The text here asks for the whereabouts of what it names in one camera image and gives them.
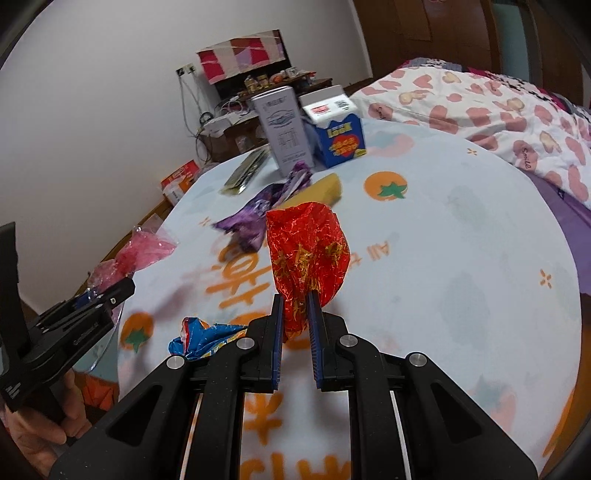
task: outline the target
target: crumpled purple wrapper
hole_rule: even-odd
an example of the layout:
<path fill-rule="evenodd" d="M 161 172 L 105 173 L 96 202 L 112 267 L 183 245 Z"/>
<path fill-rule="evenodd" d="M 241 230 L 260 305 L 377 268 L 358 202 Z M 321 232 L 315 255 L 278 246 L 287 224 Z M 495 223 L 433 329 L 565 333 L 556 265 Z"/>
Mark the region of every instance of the crumpled purple wrapper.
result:
<path fill-rule="evenodd" d="M 296 163 L 285 183 L 272 183 L 263 188 L 234 215 L 213 224 L 214 228 L 234 233 L 244 252 L 258 252 L 267 232 L 266 213 L 300 190 L 310 186 L 312 172 L 303 161 Z"/>

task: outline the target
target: white tablecloth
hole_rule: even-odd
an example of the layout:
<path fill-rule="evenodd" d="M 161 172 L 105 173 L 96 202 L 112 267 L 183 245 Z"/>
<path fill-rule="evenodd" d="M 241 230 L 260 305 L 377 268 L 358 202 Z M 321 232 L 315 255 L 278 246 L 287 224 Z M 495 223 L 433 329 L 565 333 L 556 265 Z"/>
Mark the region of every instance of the white tablecloth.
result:
<path fill-rule="evenodd" d="M 425 352 L 541 471 L 580 354 L 577 274 L 557 221 L 525 175 L 472 143 L 412 125 L 363 125 L 368 155 L 331 169 L 343 184 L 333 210 L 352 263 L 325 310 L 382 352 Z M 122 394 L 168 356 L 183 317 L 227 323 L 270 311 L 268 248 L 227 265 L 229 238 L 210 225 L 281 180 L 269 160 L 240 196 L 221 195 L 243 158 L 197 181 L 164 222 L 176 252 L 135 275 L 124 320 L 147 312 L 142 321 L 154 325 L 144 343 L 134 336 L 135 349 L 120 339 Z M 366 182 L 377 172 L 389 173 Z M 376 199 L 380 181 L 405 181 L 404 198 Z M 285 479 L 348 478 L 347 396 L 316 390 L 306 336 L 284 349 L 279 392 L 247 395 L 244 478 L 282 478 L 281 470 Z"/>

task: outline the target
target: silver screw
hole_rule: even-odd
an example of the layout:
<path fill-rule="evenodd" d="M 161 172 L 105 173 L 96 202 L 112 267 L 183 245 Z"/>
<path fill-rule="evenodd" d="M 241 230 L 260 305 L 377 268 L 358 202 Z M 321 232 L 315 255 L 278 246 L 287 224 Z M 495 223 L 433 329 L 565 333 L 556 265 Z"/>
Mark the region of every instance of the silver screw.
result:
<path fill-rule="evenodd" d="M 166 366 L 171 370 L 177 370 L 184 365 L 184 358 L 180 355 L 174 355 L 166 360 Z"/>
<path fill-rule="evenodd" d="M 342 346 L 355 346 L 357 345 L 357 337 L 353 336 L 353 335 L 343 335 L 340 339 L 339 342 Z"/>
<path fill-rule="evenodd" d="M 411 363 L 411 365 L 414 365 L 415 367 L 424 367 L 425 365 L 427 365 L 427 357 L 424 356 L 422 353 L 413 353 L 408 359 L 408 361 Z"/>
<path fill-rule="evenodd" d="M 250 350 L 252 347 L 255 346 L 255 341 L 250 337 L 242 337 L 240 340 L 236 342 L 236 346 L 240 350 Z"/>

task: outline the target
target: blue wrapper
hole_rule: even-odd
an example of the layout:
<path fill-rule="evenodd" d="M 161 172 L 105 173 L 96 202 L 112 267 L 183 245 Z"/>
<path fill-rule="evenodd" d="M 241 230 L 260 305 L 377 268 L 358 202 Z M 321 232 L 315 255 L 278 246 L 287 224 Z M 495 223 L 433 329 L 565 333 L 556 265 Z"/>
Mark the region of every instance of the blue wrapper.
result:
<path fill-rule="evenodd" d="M 183 355 L 187 360 L 197 360 L 213 355 L 225 344 L 243 337 L 247 325 L 224 325 L 216 323 L 209 326 L 197 317 L 183 319 L 181 336 L 168 344 L 173 355 Z"/>

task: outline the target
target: red wrapper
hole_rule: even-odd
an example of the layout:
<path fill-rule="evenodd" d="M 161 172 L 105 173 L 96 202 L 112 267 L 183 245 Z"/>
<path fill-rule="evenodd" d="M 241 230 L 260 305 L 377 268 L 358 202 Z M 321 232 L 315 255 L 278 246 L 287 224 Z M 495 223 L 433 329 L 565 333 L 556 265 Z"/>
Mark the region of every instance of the red wrapper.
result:
<path fill-rule="evenodd" d="M 351 255 L 336 215 L 310 202 L 267 212 L 267 243 L 277 291 L 285 297 L 284 341 L 307 326 L 306 294 L 326 305 L 345 279 Z"/>

